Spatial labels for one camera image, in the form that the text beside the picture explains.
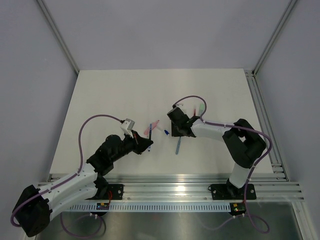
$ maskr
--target blue marker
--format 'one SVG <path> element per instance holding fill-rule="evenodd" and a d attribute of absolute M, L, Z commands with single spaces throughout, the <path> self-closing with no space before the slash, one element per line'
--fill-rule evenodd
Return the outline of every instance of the blue marker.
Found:
<path fill-rule="evenodd" d="M 149 128 L 149 140 L 151 140 L 151 132 L 152 132 L 152 123 L 150 123 L 150 128 Z M 148 152 L 151 150 L 151 145 L 148 146 Z"/>
<path fill-rule="evenodd" d="M 170 132 L 168 132 L 167 130 L 163 129 L 159 125 L 157 125 L 156 128 L 159 129 L 161 132 L 164 132 L 165 135 L 170 136 Z"/>

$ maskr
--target light blue marker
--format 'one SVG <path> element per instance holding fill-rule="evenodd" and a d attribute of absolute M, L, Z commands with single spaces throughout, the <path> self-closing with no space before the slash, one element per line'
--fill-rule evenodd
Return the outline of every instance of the light blue marker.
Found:
<path fill-rule="evenodd" d="M 181 137 L 179 137 L 178 144 L 176 145 L 175 155 L 178 155 L 180 149 Z"/>

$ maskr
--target metal floor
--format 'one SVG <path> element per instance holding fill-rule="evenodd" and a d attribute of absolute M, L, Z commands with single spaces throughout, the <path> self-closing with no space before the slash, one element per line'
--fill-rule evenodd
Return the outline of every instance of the metal floor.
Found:
<path fill-rule="evenodd" d="M 103 216 L 106 231 L 102 226 L 95 240 L 301 240 L 293 208 L 290 203 L 250 203 L 250 212 L 263 217 L 270 225 L 269 234 L 258 233 L 248 218 L 235 219 L 219 230 L 207 230 L 203 225 L 214 228 L 230 215 L 225 212 L 110 212 Z M 73 221 L 83 213 L 65 212 L 64 223 L 72 233 L 86 236 L 99 226 L 98 220 L 85 218 Z M 264 228 L 260 222 L 257 226 Z M 75 240 L 67 235 L 56 217 L 36 237 L 36 240 Z"/>

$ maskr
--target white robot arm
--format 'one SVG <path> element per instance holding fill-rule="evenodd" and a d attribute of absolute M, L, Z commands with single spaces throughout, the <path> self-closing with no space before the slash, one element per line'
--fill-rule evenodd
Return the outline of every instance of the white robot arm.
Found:
<path fill-rule="evenodd" d="M 236 195 L 236 192 L 245 185 L 254 162 L 267 147 L 259 134 L 232 127 L 210 125 L 203 122 L 199 116 L 189 118 L 175 105 L 167 115 L 172 122 L 172 132 L 175 130 L 179 136 L 205 137 L 226 144 L 235 161 L 232 174 L 227 181 L 227 188 L 231 196 Z M 234 125 L 253 129 L 244 119 L 239 119 Z"/>

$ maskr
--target white table surface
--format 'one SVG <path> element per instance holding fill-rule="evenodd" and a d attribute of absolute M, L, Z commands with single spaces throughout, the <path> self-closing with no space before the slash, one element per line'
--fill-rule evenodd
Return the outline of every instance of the white table surface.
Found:
<path fill-rule="evenodd" d="M 81 70 L 78 76 L 61 136 L 50 169 L 51 174 L 75 172 L 80 164 L 78 134 L 83 122 L 97 114 L 135 121 L 134 130 L 143 136 L 151 122 L 160 120 L 171 132 L 167 112 L 173 103 L 187 95 L 199 95 L 207 102 L 205 120 L 233 123 L 246 119 L 260 130 L 258 117 L 243 69 L 152 69 Z M 182 102 L 189 116 L 201 101 Z M 91 120 L 82 133 L 84 160 L 88 159 L 108 135 L 123 138 L 120 123 L 106 117 Z M 183 137 L 176 155 L 178 138 L 152 131 L 150 152 L 131 152 L 114 163 L 113 175 L 228 174 L 234 161 L 223 142 L 208 138 Z M 255 173 L 272 173 L 268 157 Z"/>

